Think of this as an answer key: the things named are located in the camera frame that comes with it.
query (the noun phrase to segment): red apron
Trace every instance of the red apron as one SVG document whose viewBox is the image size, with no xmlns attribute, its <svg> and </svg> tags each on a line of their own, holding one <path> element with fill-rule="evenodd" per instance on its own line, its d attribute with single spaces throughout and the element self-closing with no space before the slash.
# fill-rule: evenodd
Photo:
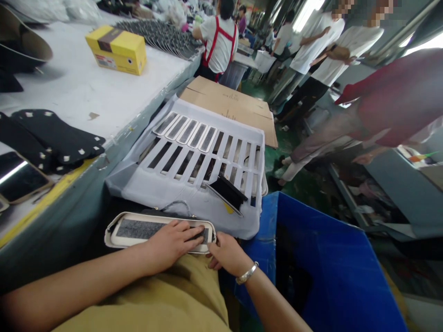
<svg viewBox="0 0 443 332">
<path fill-rule="evenodd" d="M 206 67 L 206 68 L 209 68 L 209 61 L 211 60 L 212 52 L 214 51 L 214 48 L 216 47 L 217 38 L 218 38 L 218 34 L 219 33 L 221 33 L 223 36 L 225 36 L 232 43 L 231 57 L 229 59 L 229 63 L 231 63 L 231 61 L 232 61 L 232 55 L 233 55 L 233 52 L 234 52 L 234 45 L 235 45 L 235 36 L 237 35 L 237 26 L 234 25 L 234 36 L 231 37 L 225 30 L 220 28 L 220 25 L 218 23 L 218 16 L 216 16 L 216 24 L 217 24 L 217 26 L 216 26 L 216 33 L 214 34 L 214 40 L 212 42 L 212 47 L 211 47 L 211 50 L 209 51 L 209 54 L 208 54 L 207 58 L 206 58 L 206 52 L 207 52 L 206 42 L 204 43 L 205 50 L 204 50 L 204 53 L 203 53 L 203 58 L 202 58 L 201 65 L 203 67 Z M 215 78 L 215 82 L 216 83 L 218 82 L 218 78 L 219 78 L 220 75 L 223 75 L 223 72 L 216 74 L 216 78 Z"/>
</svg>

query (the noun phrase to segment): yellow box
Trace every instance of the yellow box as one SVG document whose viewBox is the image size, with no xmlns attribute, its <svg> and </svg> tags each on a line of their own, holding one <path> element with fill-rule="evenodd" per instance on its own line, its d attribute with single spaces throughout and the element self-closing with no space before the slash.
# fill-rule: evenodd
<svg viewBox="0 0 443 332">
<path fill-rule="evenodd" d="M 144 38 L 104 25 L 86 36 L 100 67 L 141 75 L 146 64 Z"/>
</svg>

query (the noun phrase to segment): blue plastic bin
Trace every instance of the blue plastic bin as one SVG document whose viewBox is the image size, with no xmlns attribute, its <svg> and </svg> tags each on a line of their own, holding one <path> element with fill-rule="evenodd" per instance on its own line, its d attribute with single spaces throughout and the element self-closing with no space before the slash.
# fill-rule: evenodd
<svg viewBox="0 0 443 332">
<path fill-rule="evenodd" d="M 406 332 L 407 328 L 365 233 L 283 193 L 263 198 L 260 231 L 243 244 L 275 281 L 275 228 L 284 225 L 298 266 L 313 278 L 303 319 L 314 332 Z M 256 315 L 245 287 L 235 295 Z"/>
</svg>

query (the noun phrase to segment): silver bracelet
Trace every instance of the silver bracelet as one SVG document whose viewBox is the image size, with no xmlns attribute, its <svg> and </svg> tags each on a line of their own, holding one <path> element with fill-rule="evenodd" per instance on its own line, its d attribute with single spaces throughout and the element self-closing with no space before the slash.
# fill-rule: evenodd
<svg viewBox="0 0 443 332">
<path fill-rule="evenodd" d="M 249 278 L 252 276 L 252 274 L 254 273 L 255 269 L 258 267 L 258 263 L 254 262 L 254 266 L 251 267 L 251 269 L 246 272 L 245 274 L 243 274 L 241 277 L 235 278 L 235 281 L 237 281 L 237 283 L 239 285 L 244 284 L 246 281 L 249 280 Z"/>
</svg>

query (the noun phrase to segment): black pants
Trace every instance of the black pants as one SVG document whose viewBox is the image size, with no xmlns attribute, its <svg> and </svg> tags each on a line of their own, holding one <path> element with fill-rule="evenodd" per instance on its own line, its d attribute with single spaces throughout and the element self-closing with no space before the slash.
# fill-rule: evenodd
<svg viewBox="0 0 443 332">
<path fill-rule="evenodd" d="M 324 96 L 328 89 L 329 87 L 320 81 L 312 77 L 308 78 L 305 84 L 286 102 L 281 113 L 276 116 L 277 119 L 285 120 L 284 124 L 288 127 L 295 126 L 305 117 L 315 103 Z M 300 107 L 298 107 L 299 101 L 303 101 L 303 105 Z M 292 110 L 294 110 L 295 113 L 294 117 L 291 120 L 286 120 L 285 118 Z"/>
<path fill-rule="evenodd" d="M 211 69 L 209 69 L 209 67 L 205 67 L 200 63 L 200 67 L 197 69 L 197 71 L 194 74 L 194 77 L 198 76 L 207 78 L 208 80 L 215 82 L 217 74 L 215 74 Z M 220 81 L 221 77 L 222 75 L 218 74 L 218 81 Z"/>
</svg>

